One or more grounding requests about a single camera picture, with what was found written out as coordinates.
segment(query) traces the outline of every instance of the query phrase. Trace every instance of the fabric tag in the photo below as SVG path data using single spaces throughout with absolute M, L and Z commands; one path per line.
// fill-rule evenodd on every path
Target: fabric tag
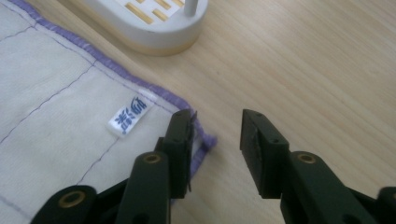
M 148 91 L 139 90 L 139 93 L 129 106 L 123 106 L 108 122 L 108 129 L 116 136 L 125 137 L 157 100 L 157 97 Z

